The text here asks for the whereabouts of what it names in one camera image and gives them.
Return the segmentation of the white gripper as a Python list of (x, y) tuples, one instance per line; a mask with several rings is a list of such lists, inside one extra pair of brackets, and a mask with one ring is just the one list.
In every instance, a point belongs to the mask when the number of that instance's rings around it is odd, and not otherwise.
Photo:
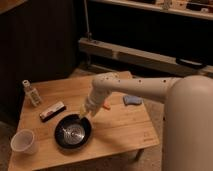
[(86, 97), (84, 105), (79, 109), (79, 118), (82, 119), (89, 113), (90, 118), (94, 118), (109, 96), (109, 92), (93, 88)]

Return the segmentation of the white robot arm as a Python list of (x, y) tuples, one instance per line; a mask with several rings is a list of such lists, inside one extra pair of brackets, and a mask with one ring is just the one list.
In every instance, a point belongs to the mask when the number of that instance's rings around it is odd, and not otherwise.
[(162, 171), (213, 171), (213, 79), (202, 75), (122, 79), (98, 74), (80, 115), (96, 115), (113, 92), (164, 104)]

